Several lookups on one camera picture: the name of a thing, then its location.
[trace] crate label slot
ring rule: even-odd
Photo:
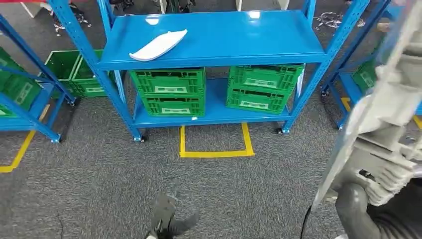
[[[255,103],[255,102],[249,102],[249,101],[241,101],[240,106],[257,108],[257,109],[268,109],[268,104],[261,104],[261,103]]]

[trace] gray carpet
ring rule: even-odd
[[[277,8],[272,0],[256,2],[259,9]],[[343,1],[317,2],[316,15],[346,8]],[[300,5],[292,1],[290,8]],[[101,48],[104,32],[95,1],[79,7],[93,24],[85,28],[89,40]],[[197,0],[195,10],[234,8],[234,1]],[[149,1],[128,9],[156,10]],[[45,11],[29,19],[20,5],[7,4],[0,13],[43,60],[51,50],[74,49],[66,34],[55,36]],[[333,32],[324,27],[317,32],[324,46]],[[358,55],[373,48],[377,37],[372,33]],[[37,72],[5,37],[0,43],[28,71]],[[306,78],[312,68],[308,65]],[[208,75],[219,77],[226,71],[210,68]],[[129,97],[133,102],[133,90]],[[332,102],[327,104],[332,114],[338,113]],[[152,200],[178,181],[176,216],[199,210],[201,217],[198,226],[180,238],[297,239],[337,134],[330,116],[316,91],[290,135],[275,134],[275,123],[249,124],[256,156],[184,159],[178,156],[177,127],[149,129],[149,140],[137,143],[107,98],[82,100],[76,109],[63,107],[59,117],[65,123],[55,128],[64,132],[64,141],[51,144],[38,133],[20,166],[0,174],[0,238],[142,238]],[[187,150],[244,147],[239,124],[190,126],[186,135]],[[0,132],[1,164],[10,163],[25,136]],[[341,232],[334,206],[322,205],[311,218],[306,238],[333,239]]]

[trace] blue metal shelf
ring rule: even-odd
[[[35,98],[34,102],[29,109],[29,114],[38,119],[45,107],[45,105],[50,100],[51,92],[53,91],[53,85],[51,84],[42,84],[42,90],[40,94]],[[36,129],[36,125],[29,122],[27,119],[22,117],[0,118],[0,130],[10,130],[11,127],[19,128],[20,130],[33,130]]]
[[[285,121],[290,118],[287,107],[279,115],[263,112],[251,112],[227,108],[225,106],[227,94],[227,79],[207,80],[205,100],[206,114],[204,117],[151,117],[148,115],[138,95],[135,105],[134,125],[140,128],[165,127],[180,125],[202,125],[218,123]]]
[[[129,57],[155,37],[187,29],[171,51],[149,62]],[[322,62],[326,57],[300,10],[127,15],[115,19],[101,70]]]
[[[10,118],[0,117],[0,130],[37,130],[49,137],[52,142],[59,142],[60,134],[55,133],[51,127],[63,101],[66,100],[69,104],[72,105],[76,100],[75,97],[73,97],[69,91],[58,81],[53,72],[51,72],[51,70],[41,62],[41,60],[36,56],[32,49],[29,48],[25,41],[17,34],[17,32],[1,14],[0,30],[4,33],[4,35],[8,36],[14,42],[23,51],[23,53],[40,69],[44,76],[46,76],[45,78],[38,77],[30,75],[26,72],[21,72],[17,69],[0,65],[0,70],[10,71],[14,74],[33,78],[42,82],[40,84],[42,89],[32,102],[28,111],[22,109],[8,96],[0,92],[0,104],[7,107],[16,115],[16,117]],[[59,92],[59,98],[55,100],[54,106],[50,107],[50,113],[48,118],[46,118],[46,123],[40,122],[38,119],[46,105],[50,102],[50,96],[53,90],[57,90]]]
[[[302,10],[203,12],[114,16],[107,0],[97,0],[107,43],[101,59],[77,23],[65,1],[49,0],[57,17],[101,83],[119,115],[133,135],[141,140],[140,127],[192,124],[284,121],[288,133],[340,47],[352,31],[369,0],[352,2],[343,22],[326,49],[313,29],[315,0],[305,0]],[[167,31],[187,29],[185,38],[171,51],[149,61],[129,57],[149,41]],[[281,115],[229,109],[224,106],[226,81],[209,80],[204,117],[156,118],[143,109],[139,98],[135,114],[129,113],[124,95],[110,84],[106,71],[197,66],[231,66],[284,63],[316,63],[306,85],[298,84],[293,106]]]
[[[363,97],[363,93],[358,87],[358,85],[353,81],[352,73],[343,72],[339,74],[340,82],[349,95],[350,102],[352,103],[351,107],[355,105],[360,98]],[[422,115],[422,102],[419,104],[418,108],[415,111],[415,115]]]

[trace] white object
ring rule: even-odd
[[[165,0],[160,0],[160,9],[161,9],[161,13],[165,14],[166,13],[166,9],[167,9],[167,1]]]
[[[169,31],[154,38],[147,45],[135,53],[129,53],[129,56],[138,61],[151,61],[171,50],[188,33],[188,30]]]
[[[43,8],[43,6],[41,6],[39,2],[21,2],[20,4],[31,18],[34,18],[38,14],[38,12]]]

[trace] green crate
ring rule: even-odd
[[[0,47],[0,65],[7,66],[19,71],[25,71],[21,66],[19,66],[19,64],[13,61],[11,56],[1,47]],[[12,72],[4,71],[0,69],[0,85],[4,84],[4,82],[8,80],[12,75],[13,75]]]
[[[0,118],[8,117],[8,118],[14,118],[17,117],[12,111],[10,111],[8,108],[6,108],[3,105],[0,105]]]
[[[41,87],[33,79],[20,75],[10,77],[1,90],[25,110],[31,108],[32,102],[40,91]]]
[[[78,50],[51,51],[45,65],[56,75],[59,81],[70,81],[81,60]]]
[[[98,82],[93,84],[77,84],[76,87],[79,89],[81,94],[80,97],[82,98],[107,96],[106,92]]]
[[[375,61],[370,60],[362,63],[352,75],[353,81],[359,86],[362,92],[366,92],[375,86],[377,74],[375,73]]]
[[[150,98],[143,97],[143,104],[150,116],[204,116],[205,101],[197,98]]]
[[[101,58],[104,50],[94,50],[97,57]],[[79,61],[75,74],[72,76],[72,82],[76,84],[78,81],[96,80],[94,73],[88,66],[87,62],[81,58]]]
[[[76,85],[72,84],[72,82],[62,81],[61,83],[73,96],[77,96],[77,97],[82,96],[82,93],[80,92],[79,88]],[[60,91],[57,88],[55,88],[53,92],[51,93],[50,97],[53,99],[58,99],[60,96],[61,96]]]
[[[288,98],[288,96],[283,94],[229,88],[227,90],[226,106],[278,115],[286,105]]]
[[[71,82],[73,75],[75,74],[76,67],[81,61],[81,55],[78,50],[70,51],[51,51],[45,65],[53,72],[57,79],[68,89],[73,95],[79,96],[78,89]],[[39,77],[46,78],[41,72],[38,74]],[[51,94],[51,98],[58,99],[60,92],[54,89]]]
[[[142,96],[197,97],[205,90],[205,67],[133,70],[129,73]]]
[[[234,89],[248,87],[260,92],[290,95],[303,68],[303,64],[232,66],[228,85]]]
[[[114,72],[110,71],[108,73],[108,77],[112,81],[113,85],[115,85],[115,77]],[[93,97],[103,97],[107,96],[106,92],[104,91],[103,87],[101,86],[98,81],[93,79],[84,79],[79,81],[72,81],[75,85],[75,89],[79,92],[79,97],[81,98],[93,98]]]

